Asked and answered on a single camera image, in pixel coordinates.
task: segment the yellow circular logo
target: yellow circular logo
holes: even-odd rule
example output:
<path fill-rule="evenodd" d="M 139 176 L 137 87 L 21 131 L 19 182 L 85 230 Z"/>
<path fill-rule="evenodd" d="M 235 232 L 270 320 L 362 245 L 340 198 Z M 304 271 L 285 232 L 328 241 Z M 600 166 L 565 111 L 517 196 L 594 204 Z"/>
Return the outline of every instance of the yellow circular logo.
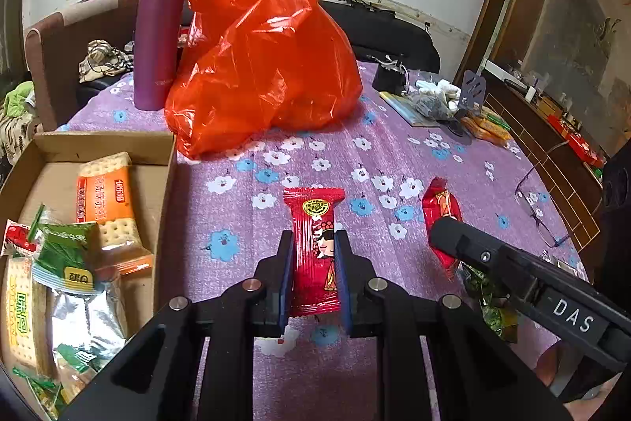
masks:
<path fill-rule="evenodd" d="M 312 198 L 302 204 L 302 210 L 309 216 L 322 216 L 329 210 L 329 202 L 321 198 Z"/>

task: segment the floral tablecloth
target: floral tablecloth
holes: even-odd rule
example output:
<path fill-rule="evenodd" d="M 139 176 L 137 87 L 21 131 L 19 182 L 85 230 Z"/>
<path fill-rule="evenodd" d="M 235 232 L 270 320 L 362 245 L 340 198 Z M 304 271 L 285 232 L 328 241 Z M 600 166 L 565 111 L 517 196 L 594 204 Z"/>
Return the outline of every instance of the floral tablecloth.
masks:
<path fill-rule="evenodd" d="M 181 294 L 194 301 L 214 297 L 251 276 L 258 260 L 276 252 L 281 231 L 291 229 L 283 188 L 298 185 L 342 187 L 346 200 L 335 210 L 336 229 L 348 231 L 355 253 L 370 258 L 378 275 L 413 295 L 464 295 L 427 243 L 420 199 L 435 176 L 447 178 L 466 222 L 533 254 L 547 249 L 513 196 L 531 166 L 514 142 L 504 150 L 443 129 L 412 128 L 370 87 L 375 65 L 359 68 L 364 94 L 342 123 L 299 134 L 272 129 L 200 161 L 178 156 L 163 242 L 162 302 Z M 129 74 L 59 130 L 166 131 L 166 124 L 161 111 L 134 108 Z M 551 232 L 565 235 L 536 173 L 522 189 Z M 551 253 L 580 266 L 571 241 Z M 534 367 L 555 341 L 522 318 L 513 348 Z M 291 318 L 282 339 L 257 339 L 255 346 L 255 419 L 373 418 L 375 341 L 347 338 L 335 314 Z"/>

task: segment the metal screw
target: metal screw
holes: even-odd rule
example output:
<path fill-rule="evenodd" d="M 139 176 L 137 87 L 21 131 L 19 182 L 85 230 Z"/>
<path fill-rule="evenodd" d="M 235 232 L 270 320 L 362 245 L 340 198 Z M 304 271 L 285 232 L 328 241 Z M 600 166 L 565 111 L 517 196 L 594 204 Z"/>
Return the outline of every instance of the metal screw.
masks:
<path fill-rule="evenodd" d="M 189 304 L 188 298 L 185 297 L 175 297 L 169 300 L 168 306 L 172 308 L 174 311 L 181 311 L 184 307 Z"/>
<path fill-rule="evenodd" d="M 373 291 L 383 291 L 388 287 L 388 281 L 381 277 L 371 278 L 368 281 L 368 287 Z"/>
<path fill-rule="evenodd" d="M 456 295 L 445 295 L 442 298 L 442 304 L 448 309 L 457 309 L 463 304 L 463 301 Z"/>
<path fill-rule="evenodd" d="M 247 278 L 243 281 L 243 284 L 241 284 L 243 286 L 243 289 L 246 291 L 256 291 L 257 289 L 259 289 L 262 284 L 261 281 L 258 280 L 257 278 Z"/>

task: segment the purple water bottle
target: purple water bottle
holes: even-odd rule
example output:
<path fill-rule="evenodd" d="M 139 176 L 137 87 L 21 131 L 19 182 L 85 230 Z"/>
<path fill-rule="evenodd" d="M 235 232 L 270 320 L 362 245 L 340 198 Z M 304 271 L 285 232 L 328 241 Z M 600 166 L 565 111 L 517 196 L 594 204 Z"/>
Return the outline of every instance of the purple water bottle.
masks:
<path fill-rule="evenodd" d="M 175 60 L 184 0 L 140 0 L 134 37 L 134 106 L 164 107 L 175 79 Z"/>

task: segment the red candy wrapper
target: red candy wrapper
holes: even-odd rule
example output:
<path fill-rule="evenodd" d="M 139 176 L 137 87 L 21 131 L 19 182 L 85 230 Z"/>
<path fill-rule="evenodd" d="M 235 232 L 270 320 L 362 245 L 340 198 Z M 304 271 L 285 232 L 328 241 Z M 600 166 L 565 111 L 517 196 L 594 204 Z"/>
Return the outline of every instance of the red candy wrapper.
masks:
<path fill-rule="evenodd" d="M 333 207 L 344 200 L 341 188 L 291 188 L 283 193 L 291 209 L 296 241 L 290 316 L 340 308 L 335 283 Z"/>
<path fill-rule="evenodd" d="M 458 221 L 463 220 L 460 213 L 460 206 L 456 197 L 454 197 L 447 189 L 447 179 L 434 177 L 423 195 L 421 200 L 423 205 L 423 216 L 425 217 L 425 228 L 427 229 L 427 239 L 430 237 L 430 229 L 433 223 L 443 216 L 451 216 Z M 458 260 L 455 257 L 447 256 L 447 254 L 430 245 L 436 257 L 438 257 L 441 265 L 445 269 L 447 276 L 452 278 L 458 267 Z"/>

